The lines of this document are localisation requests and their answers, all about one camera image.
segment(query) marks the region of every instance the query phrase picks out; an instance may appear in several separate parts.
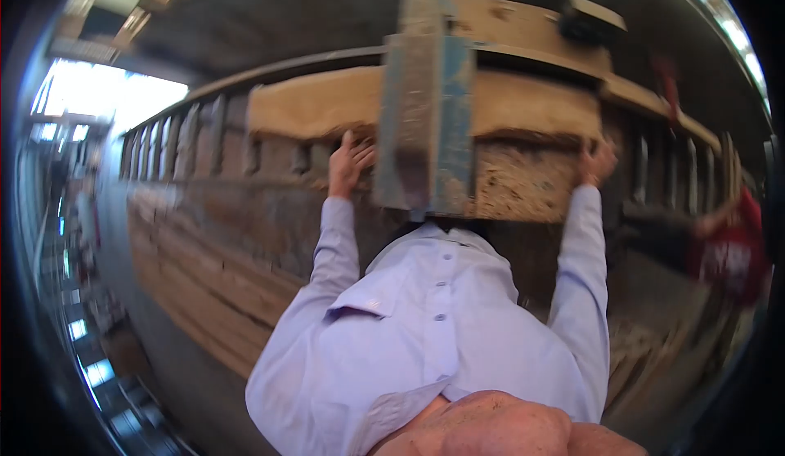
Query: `concrete floor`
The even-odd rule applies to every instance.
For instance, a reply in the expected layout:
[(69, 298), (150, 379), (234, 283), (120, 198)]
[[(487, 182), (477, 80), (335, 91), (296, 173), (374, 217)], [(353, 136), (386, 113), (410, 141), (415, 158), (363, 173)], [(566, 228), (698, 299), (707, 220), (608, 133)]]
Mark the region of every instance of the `concrete floor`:
[(116, 142), (104, 148), (96, 185), (101, 229), (96, 262), (102, 281), (125, 304), (147, 353), (153, 372), (143, 377), (145, 383), (204, 454), (277, 454), (248, 417), (245, 380), (202, 350), (139, 288), (126, 229), (132, 185), (117, 179), (120, 149)]

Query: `metal beam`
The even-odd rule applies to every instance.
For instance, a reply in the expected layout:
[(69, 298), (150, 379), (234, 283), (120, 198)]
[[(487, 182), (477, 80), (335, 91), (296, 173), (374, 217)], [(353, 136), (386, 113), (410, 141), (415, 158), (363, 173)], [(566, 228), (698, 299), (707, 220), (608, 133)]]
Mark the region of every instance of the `metal beam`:
[(213, 103), (213, 127), (211, 132), (211, 146), (213, 153), (210, 160), (210, 175), (221, 173), (224, 164), (224, 135), (226, 134), (226, 96), (219, 95)]
[(185, 137), (183, 142), (183, 174), (181, 178), (191, 178), (196, 171), (196, 147), (199, 142), (199, 112), (200, 105), (194, 103), (185, 118)]
[(385, 58), (374, 197), (385, 207), (463, 215), (469, 199), (470, 99), (476, 66), (463, 38), (446, 36), (448, 0), (401, 0)]
[(123, 137), (123, 153), (120, 156), (120, 178), (127, 179), (131, 173), (131, 154), (133, 137), (126, 134)]
[(169, 120), (169, 132), (166, 134), (166, 156), (163, 158), (163, 179), (171, 181), (174, 178), (174, 165), (177, 161), (177, 141), (180, 139), (180, 125), (183, 117), (175, 114)]
[(144, 128), (144, 135), (142, 136), (142, 167), (139, 172), (139, 180), (146, 180), (148, 170), (150, 168), (150, 133), (153, 126)]
[(157, 182), (161, 176), (161, 149), (163, 143), (163, 128), (168, 117), (162, 117), (158, 121), (158, 129), (155, 131), (155, 141), (152, 148), (152, 175), (150, 180)]
[(139, 151), (141, 151), (141, 129), (136, 129), (131, 133), (132, 147), (131, 147), (131, 167), (129, 178), (131, 180), (139, 180)]

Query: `light blue shirt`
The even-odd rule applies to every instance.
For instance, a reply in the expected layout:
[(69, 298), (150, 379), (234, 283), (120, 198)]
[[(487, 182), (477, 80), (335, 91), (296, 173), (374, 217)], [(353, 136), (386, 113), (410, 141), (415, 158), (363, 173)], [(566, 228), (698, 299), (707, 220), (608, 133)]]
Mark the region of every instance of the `light blue shirt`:
[(352, 204), (328, 198), (311, 282), (248, 380), (250, 417), (284, 456), (365, 455), (439, 393), (454, 402), (501, 390), (599, 422), (609, 369), (600, 211), (596, 188), (574, 191), (544, 325), (516, 304), (509, 262), (470, 231), (423, 225), (358, 280)]

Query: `hand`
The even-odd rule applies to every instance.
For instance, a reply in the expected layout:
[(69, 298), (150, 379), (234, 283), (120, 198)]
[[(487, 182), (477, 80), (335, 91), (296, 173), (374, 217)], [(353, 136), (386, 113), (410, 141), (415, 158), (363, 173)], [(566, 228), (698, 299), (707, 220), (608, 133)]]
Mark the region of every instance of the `hand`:
[(713, 216), (703, 216), (692, 225), (692, 235), (698, 239), (706, 239), (717, 228), (717, 220)]
[(586, 139), (583, 152), (578, 164), (578, 185), (591, 185), (599, 187), (608, 178), (616, 167), (616, 148), (610, 139), (600, 139), (592, 155), (589, 152), (590, 141)]
[(359, 173), (373, 165), (375, 159), (374, 146), (366, 140), (354, 147), (352, 131), (346, 131), (341, 138), (341, 147), (330, 156), (330, 187), (327, 195), (349, 199), (357, 185)]

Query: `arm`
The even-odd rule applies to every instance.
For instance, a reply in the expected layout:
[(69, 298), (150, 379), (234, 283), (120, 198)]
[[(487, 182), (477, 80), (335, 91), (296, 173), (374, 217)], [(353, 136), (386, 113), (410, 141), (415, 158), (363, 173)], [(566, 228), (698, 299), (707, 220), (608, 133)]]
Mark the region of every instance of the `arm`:
[(601, 141), (594, 156), (584, 147), (559, 254), (548, 327), (567, 345), (583, 377), (589, 420), (600, 422), (608, 395), (610, 340), (605, 238), (597, 186), (616, 165), (613, 145)]
[(719, 209), (710, 214), (701, 216), (692, 225), (692, 235), (698, 239), (706, 239), (713, 235), (720, 226), (728, 222), (728, 218), (738, 204), (739, 201), (737, 199), (730, 198), (727, 202), (722, 204)]
[(354, 207), (350, 200), (360, 172), (373, 164), (374, 147), (354, 147), (351, 132), (330, 156), (330, 186), (322, 206), (319, 242), (313, 252), (311, 282), (281, 315), (266, 350), (285, 349), (308, 325), (320, 321), (340, 293), (359, 278)]

